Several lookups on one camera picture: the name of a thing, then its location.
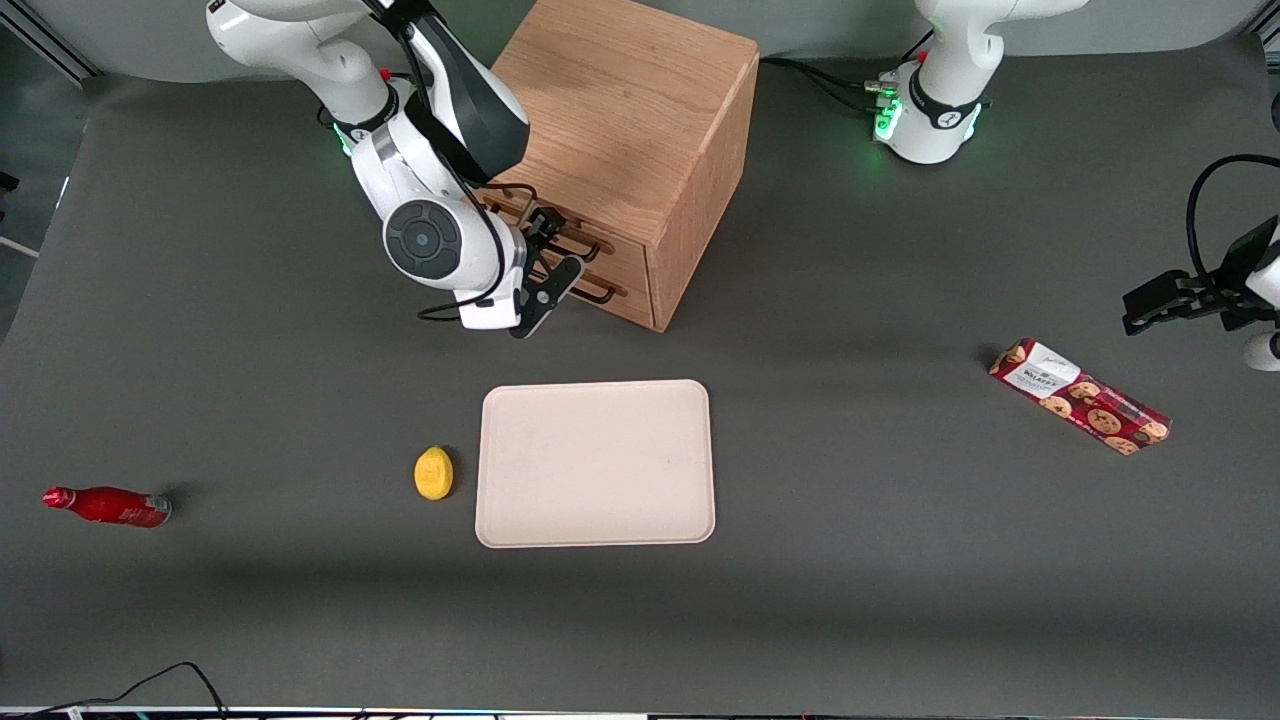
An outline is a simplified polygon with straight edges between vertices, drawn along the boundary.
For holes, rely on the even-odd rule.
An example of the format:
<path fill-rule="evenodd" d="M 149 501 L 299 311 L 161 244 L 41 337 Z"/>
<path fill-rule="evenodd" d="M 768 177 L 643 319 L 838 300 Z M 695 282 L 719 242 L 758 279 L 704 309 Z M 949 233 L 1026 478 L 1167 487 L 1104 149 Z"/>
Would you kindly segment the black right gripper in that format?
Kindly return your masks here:
<path fill-rule="evenodd" d="M 567 277 L 575 274 L 573 255 L 599 254 L 598 237 L 585 231 L 562 231 L 566 223 L 566 218 L 554 208 L 534 208 L 518 228 L 520 261 L 536 261 L 536 269 L 543 277 Z"/>

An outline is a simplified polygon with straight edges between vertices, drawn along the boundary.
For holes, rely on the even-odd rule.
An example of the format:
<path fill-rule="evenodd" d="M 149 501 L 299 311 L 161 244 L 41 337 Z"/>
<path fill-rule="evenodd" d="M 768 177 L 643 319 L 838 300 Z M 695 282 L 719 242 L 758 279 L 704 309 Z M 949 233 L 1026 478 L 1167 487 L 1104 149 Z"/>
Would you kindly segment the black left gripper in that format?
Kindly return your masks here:
<path fill-rule="evenodd" d="M 1220 265 L 1208 270 L 1196 251 L 1193 278 L 1169 270 L 1123 297 L 1129 337 L 1152 327 L 1216 316 L 1226 332 L 1253 323 L 1277 324 L 1277 217 L 1270 217 L 1230 243 Z"/>

